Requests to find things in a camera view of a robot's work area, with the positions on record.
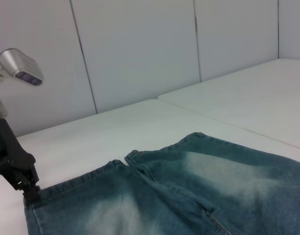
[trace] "silver camera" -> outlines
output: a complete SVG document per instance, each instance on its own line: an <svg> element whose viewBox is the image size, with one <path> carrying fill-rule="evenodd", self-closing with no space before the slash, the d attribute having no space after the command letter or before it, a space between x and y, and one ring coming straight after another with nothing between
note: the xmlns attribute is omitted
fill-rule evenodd
<svg viewBox="0 0 300 235"><path fill-rule="evenodd" d="M44 80L37 62L15 48L0 54L0 76L11 76L34 86L41 85Z"/></svg>

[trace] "faded denim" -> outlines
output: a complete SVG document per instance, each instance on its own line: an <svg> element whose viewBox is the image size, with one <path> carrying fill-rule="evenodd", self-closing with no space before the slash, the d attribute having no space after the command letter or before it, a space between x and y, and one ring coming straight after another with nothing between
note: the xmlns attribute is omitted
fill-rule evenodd
<svg viewBox="0 0 300 235"><path fill-rule="evenodd" d="M25 202L29 235L300 235L300 163L202 133Z"/></svg>

